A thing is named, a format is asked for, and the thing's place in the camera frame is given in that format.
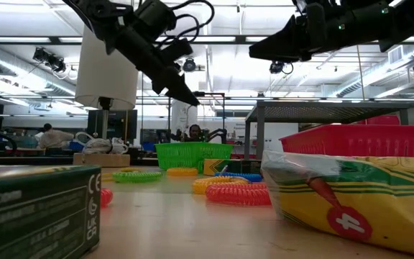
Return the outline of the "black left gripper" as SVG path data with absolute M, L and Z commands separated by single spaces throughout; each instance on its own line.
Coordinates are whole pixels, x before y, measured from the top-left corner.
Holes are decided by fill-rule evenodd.
M 161 51 L 143 38 L 133 27 L 120 27 L 114 46 L 125 58 L 133 63 L 138 71 L 143 72 L 152 81 L 152 90 L 160 94 L 164 88 L 165 95 L 178 101 L 198 106 L 199 101 L 185 83 L 185 75 L 170 68 L 161 56 Z

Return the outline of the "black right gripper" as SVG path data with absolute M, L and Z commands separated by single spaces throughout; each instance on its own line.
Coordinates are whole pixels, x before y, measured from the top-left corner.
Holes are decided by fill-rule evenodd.
M 298 24 L 291 16 L 279 32 L 251 45 L 249 56 L 307 61 L 316 53 L 358 45 L 361 7 L 360 1 L 300 1 Z

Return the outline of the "green plastic basket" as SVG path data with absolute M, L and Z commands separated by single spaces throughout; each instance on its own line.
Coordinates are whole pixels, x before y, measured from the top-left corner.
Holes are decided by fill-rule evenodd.
M 203 169 L 205 159 L 229 159 L 233 146 L 209 142 L 177 142 L 156 144 L 159 167 Z

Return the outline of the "yellow coil wristband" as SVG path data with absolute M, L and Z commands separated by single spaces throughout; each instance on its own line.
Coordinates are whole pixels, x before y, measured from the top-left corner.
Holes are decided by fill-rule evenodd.
M 197 168 L 169 168 L 166 171 L 168 176 L 174 177 L 191 177 L 198 175 Z
M 210 178 L 200 178 L 194 180 L 192 183 L 192 193 L 193 194 L 205 194 L 206 189 L 210 185 L 216 184 L 249 184 L 245 178 L 238 176 L 214 176 Z

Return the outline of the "green coil wristband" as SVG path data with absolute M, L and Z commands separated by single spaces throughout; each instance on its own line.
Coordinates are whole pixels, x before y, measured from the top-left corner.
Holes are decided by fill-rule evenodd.
M 157 181 L 162 177 L 161 172 L 116 172 L 112 178 L 117 183 L 147 183 Z

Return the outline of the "Crayola crayon box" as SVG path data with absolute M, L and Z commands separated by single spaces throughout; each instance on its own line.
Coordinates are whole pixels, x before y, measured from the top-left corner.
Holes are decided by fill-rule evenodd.
M 203 175 L 214 176 L 220 172 L 260 174 L 260 168 L 260 160 L 205 159 Z
M 0 259 L 81 259 L 100 217 L 100 167 L 0 165 Z

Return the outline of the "blue coil wristband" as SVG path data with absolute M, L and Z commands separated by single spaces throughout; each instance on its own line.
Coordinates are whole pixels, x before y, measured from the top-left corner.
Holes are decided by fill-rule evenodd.
M 215 173 L 215 176 L 231 176 L 231 177 L 240 177 L 240 178 L 245 178 L 250 182 L 253 183 L 257 183 L 257 182 L 261 182 L 263 177 L 260 174 L 255 174 L 255 173 L 230 173 L 230 172 L 225 172 L 225 173 Z

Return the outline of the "red plastic basket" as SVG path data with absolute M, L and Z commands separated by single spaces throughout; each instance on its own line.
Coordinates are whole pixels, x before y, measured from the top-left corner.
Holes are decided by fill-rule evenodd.
M 414 157 L 414 126 L 325 125 L 280 139 L 287 153 Z

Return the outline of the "red coil wristband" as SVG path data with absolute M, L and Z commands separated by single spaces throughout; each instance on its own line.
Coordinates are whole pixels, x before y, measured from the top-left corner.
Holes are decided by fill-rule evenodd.
M 270 206 L 269 191 L 265 184 L 213 184 L 205 190 L 206 198 L 214 203 L 241 206 Z
M 110 205 L 114 197 L 113 191 L 107 188 L 101 189 L 101 207 L 105 208 Z

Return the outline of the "plastic-wrapped crayon packet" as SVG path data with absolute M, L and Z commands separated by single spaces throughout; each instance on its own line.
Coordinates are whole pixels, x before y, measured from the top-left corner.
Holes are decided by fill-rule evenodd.
M 414 158 L 266 150 L 261 172 L 283 219 L 414 254 Z

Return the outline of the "white pillar sign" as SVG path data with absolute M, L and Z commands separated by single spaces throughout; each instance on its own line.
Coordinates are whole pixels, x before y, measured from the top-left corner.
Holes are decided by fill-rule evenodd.
M 173 100 L 171 103 L 171 124 L 173 134 L 177 131 L 189 132 L 190 126 L 198 122 L 198 107 L 184 102 Z

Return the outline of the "person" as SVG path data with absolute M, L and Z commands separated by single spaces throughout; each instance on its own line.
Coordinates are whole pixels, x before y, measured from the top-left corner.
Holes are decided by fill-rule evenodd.
M 204 141 L 203 130 L 198 124 L 192 124 L 190 126 L 188 140 L 190 142 L 203 142 Z
M 44 124 L 43 129 L 43 135 L 38 142 L 42 149 L 66 149 L 69 147 L 70 141 L 74 138 L 74 134 L 54 129 L 49 123 Z

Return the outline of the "white shade table lamp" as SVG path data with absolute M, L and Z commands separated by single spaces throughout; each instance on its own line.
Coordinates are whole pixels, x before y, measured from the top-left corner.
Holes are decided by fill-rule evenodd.
M 138 77 L 121 53 L 108 55 L 105 44 L 89 28 L 83 30 L 75 101 L 90 109 L 86 132 L 93 139 L 74 156 L 75 164 L 123 168 L 130 162 L 125 145 L 114 144 L 113 139 L 134 139 L 129 131 L 136 123 Z

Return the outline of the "grey perforated metal shelf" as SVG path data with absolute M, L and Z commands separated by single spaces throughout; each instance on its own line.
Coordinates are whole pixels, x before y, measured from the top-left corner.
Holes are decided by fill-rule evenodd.
M 257 124 L 255 158 L 260 160 L 265 143 L 265 124 L 271 123 L 316 123 L 351 124 L 393 112 L 400 113 L 402 124 L 408 124 L 408 110 L 414 108 L 414 100 L 369 101 L 258 101 L 245 119 L 244 158 L 249 159 L 251 147 L 251 123 Z

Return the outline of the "red storage bin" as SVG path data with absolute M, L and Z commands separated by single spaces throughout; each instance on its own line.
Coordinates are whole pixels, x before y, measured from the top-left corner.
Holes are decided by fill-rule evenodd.
M 357 124 L 372 125 L 400 125 L 400 118 L 397 115 L 381 115 L 356 122 Z

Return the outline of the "black stand frame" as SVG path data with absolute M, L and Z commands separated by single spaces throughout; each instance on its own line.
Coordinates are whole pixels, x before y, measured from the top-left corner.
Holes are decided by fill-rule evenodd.
M 194 91 L 193 92 L 193 95 L 194 96 L 196 96 L 196 97 L 201 97 L 201 98 L 204 98 L 204 97 L 209 97 L 209 98 L 211 98 L 211 99 L 213 99 L 214 101 L 217 101 L 217 102 L 219 102 L 219 100 L 217 100 L 217 98 L 220 98 L 221 97 L 221 99 L 222 99 L 222 102 L 219 102 L 220 103 L 220 105 L 221 105 L 221 108 L 222 108 L 222 110 L 221 110 L 221 119 L 222 119 L 222 128 L 219 128 L 219 129 L 226 129 L 226 117 L 225 117 L 225 106 L 226 106 L 226 97 L 225 97 L 225 93 L 213 93 L 213 92 L 205 92 L 205 91 Z M 166 97 L 168 97 L 168 110 L 169 110 L 169 112 L 168 112 L 168 122 L 170 122 L 170 108 L 171 108 L 171 100 L 172 100 L 172 94 L 169 94 L 169 92 L 166 94 Z M 206 133 L 206 134 L 204 134 L 204 136 L 205 136 L 205 139 L 204 139 L 204 142 L 206 142 L 206 136 L 207 136 L 207 134 L 208 133 Z

